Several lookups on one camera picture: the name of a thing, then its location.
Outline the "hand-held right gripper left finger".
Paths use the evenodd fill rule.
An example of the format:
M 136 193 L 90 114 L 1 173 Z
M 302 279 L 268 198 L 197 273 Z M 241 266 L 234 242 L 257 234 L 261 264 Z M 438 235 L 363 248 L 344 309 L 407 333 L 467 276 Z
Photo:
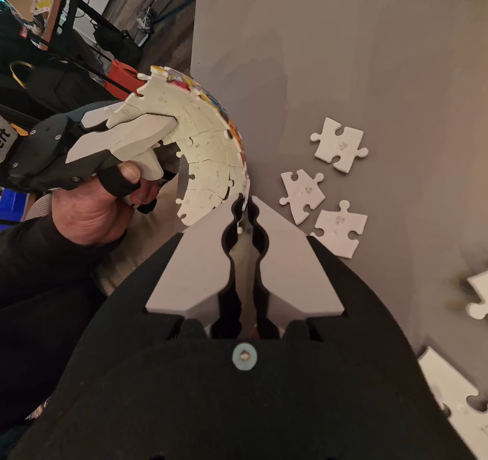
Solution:
M 210 327 L 214 338 L 235 339 L 242 325 L 230 250 L 245 198 L 239 193 L 182 234 L 145 306 L 151 313 L 177 315 Z

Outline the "person's beige trousers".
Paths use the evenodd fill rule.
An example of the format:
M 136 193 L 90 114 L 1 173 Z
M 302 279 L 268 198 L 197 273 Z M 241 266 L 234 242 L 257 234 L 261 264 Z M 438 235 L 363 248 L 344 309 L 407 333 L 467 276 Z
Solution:
M 135 212 L 123 241 L 99 264 L 95 278 L 106 296 L 113 291 L 155 251 L 162 247 L 175 233 L 184 231 L 186 226 L 177 213 L 183 197 L 183 182 L 176 175 L 166 183 L 156 198 L 156 206 L 148 214 Z

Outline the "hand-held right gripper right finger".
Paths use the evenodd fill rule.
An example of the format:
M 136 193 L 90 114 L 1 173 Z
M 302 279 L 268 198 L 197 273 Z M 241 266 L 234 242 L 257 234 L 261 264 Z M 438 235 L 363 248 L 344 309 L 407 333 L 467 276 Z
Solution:
M 259 254 L 253 284 L 259 338 L 280 339 L 292 321 L 342 315 L 345 308 L 306 235 L 256 196 L 247 214 Z

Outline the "person's left forearm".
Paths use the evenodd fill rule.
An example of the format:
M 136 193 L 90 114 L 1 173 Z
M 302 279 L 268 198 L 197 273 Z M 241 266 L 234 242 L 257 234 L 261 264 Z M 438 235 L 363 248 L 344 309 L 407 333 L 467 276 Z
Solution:
M 110 243 L 83 246 L 62 236 L 50 215 L 2 231 L 1 309 L 87 280 L 126 232 Z

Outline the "partly built puzzle ball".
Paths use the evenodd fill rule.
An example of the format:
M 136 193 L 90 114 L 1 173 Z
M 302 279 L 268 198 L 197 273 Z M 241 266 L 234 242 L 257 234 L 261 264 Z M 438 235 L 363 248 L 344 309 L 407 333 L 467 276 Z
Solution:
M 177 126 L 162 139 L 175 143 L 184 156 L 188 180 L 178 217 L 191 226 L 229 196 L 242 194 L 246 208 L 250 179 L 241 136 L 227 112 L 210 92 L 192 78 L 169 67 L 151 66 L 145 84 L 132 93 L 108 119 L 112 128 L 143 114 L 172 116 Z

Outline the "red plastic object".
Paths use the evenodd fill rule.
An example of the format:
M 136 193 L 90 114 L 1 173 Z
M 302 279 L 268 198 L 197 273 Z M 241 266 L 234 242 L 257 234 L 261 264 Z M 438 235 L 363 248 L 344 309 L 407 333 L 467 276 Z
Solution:
M 137 93 L 137 90 L 146 83 L 146 81 L 138 78 L 137 70 L 117 59 L 112 61 L 107 78 L 115 81 L 119 85 L 122 85 L 130 93 L 135 94 Z M 119 87 L 110 82 L 105 81 L 104 87 L 111 95 L 120 99 L 121 101 L 125 101 L 129 96 L 128 92 L 121 90 Z

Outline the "puzzle pieces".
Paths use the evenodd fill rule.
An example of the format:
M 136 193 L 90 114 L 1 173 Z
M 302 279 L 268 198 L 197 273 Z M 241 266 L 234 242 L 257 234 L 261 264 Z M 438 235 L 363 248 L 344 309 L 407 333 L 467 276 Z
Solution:
M 311 141 L 319 142 L 315 157 L 333 164 L 336 170 L 348 173 L 355 158 L 364 158 L 368 155 L 367 148 L 359 148 L 363 132 L 351 127 L 345 127 L 341 135 L 336 132 L 341 124 L 326 118 L 322 132 L 313 133 Z M 282 206 L 290 205 L 290 210 L 296 225 L 308 218 L 304 207 L 316 209 L 325 199 L 317 184 L 324 179 L 322 174 L 311 178 L 300 169 L 297 179 L 292 179 L 292 172 L 281 174 L 287 196 L 279 200 Z M 315 228 L 323 231 L 322 236 L 312 233 L 320 243 L 329 249 L 335 256 L 351 259 L 359 244 L 356 239 L 350 239 L 349 233 L 358 235 L 363 233 L 367 216 L 349 212 L 350 203 L 347 200 L 339 202 L 339 211 L 322 210 L 318 216 Z M 437 403 L 442 408 L 450 409 L 449 422 L 460 434 L 461 438 L 473 452 L 477 459 L 487 459 L 487 413 L 480 413 L 471 408 L 466 399 L 477 394 L 477 389 L 450 365 L 434 349 L 428 347 L 422 354 L 419 365 L 424 373 Z

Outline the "person's left hand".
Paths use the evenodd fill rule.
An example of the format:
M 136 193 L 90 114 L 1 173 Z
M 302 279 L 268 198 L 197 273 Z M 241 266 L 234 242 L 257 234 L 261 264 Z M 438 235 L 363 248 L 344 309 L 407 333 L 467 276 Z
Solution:
M 141 177 L 139 168 L 123 162 L 91 177 L 73 190 L 52 193 L 51 213 L 58 232 L 81 246 L 104 245 L 122 237 L 133 205 L 148 205 L 160 192 L 158 181 Z

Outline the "black backpack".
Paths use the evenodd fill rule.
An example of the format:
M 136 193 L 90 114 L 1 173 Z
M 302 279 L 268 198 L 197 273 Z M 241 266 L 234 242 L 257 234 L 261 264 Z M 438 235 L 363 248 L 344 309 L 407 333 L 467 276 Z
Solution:
M 8 100 L 33 109 L 39 119 L 91 103 L 120 101 L 86 70 L 19 34 L 1 35 L 1 103 Z

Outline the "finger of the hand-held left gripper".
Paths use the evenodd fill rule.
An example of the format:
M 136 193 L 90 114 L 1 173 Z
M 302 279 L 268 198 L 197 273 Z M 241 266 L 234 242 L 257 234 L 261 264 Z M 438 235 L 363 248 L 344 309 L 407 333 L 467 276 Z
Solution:
M 81 119 L 81 125 L 84 129 L 89 129 L 106 123 L 112 113 L 119 108 L 120 106 L 104 106 L 87 111 Z
M 143 114 L 140 117 L 120 123 L 104 132 L 90 132 L 81 136 L 67 153 L 65 162 L 109 151 L 122 162 L 152 149 L 175 127 L 174 117 Z

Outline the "brown wooden desk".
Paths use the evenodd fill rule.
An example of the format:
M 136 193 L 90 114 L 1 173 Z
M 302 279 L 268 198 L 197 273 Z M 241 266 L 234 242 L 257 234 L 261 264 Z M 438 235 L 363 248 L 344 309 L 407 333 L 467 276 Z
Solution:
M 51 42 L 54 37 L 64 8 L 63 4 L 64 0 L 52 0 L 52 6 L 45 23 L 45 30 L 42 34 L 42 39 L 46 42 Z

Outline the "blue storage bin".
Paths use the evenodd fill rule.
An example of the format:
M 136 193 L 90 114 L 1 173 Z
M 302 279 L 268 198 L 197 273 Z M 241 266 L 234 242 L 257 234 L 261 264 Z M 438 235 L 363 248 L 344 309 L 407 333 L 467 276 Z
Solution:
M 28 194 L 1 188 L 1 231 L 21 222 Z

